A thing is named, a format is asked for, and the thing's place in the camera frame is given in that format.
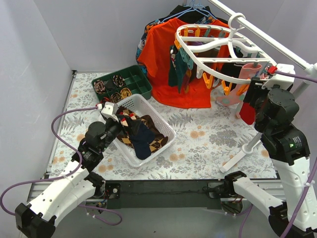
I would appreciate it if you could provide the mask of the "navy blue sock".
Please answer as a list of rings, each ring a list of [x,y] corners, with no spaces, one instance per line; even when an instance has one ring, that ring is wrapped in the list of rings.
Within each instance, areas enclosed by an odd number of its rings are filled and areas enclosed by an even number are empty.
[[[138,133],[130,136],[138,159],[145,160],[151,155],[150,144],[153,142],[154,138],[155,134],[143,123],[140,124]]]

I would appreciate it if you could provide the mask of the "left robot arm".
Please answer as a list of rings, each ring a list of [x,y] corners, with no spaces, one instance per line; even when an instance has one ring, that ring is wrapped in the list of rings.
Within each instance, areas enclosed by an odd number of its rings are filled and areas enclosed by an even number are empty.
[[[108,118],[89,125],[77,152],[39,196],[15,208],[17,228],[28,238],[50,238],[61,220],[87,198],[105,194],[105,180],[93,170],[103,152],[122,131],[120,122]]]

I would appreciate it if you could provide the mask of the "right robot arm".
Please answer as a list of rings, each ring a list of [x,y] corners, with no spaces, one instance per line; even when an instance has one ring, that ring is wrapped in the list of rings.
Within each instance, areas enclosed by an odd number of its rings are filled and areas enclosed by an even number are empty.
[[[299,111],[295,97],[279,85],[271,89],[251,79],[244,104],[255,112],[255,129],[278,171],[285,199],[278,199],[252,182],[245,173],[233,172],[216,187],[204,187],[211,198],[237,195],[246,198],[268,219],[281,238],[312,238],[317,232],[317,197],[305,135],[292,121]]]

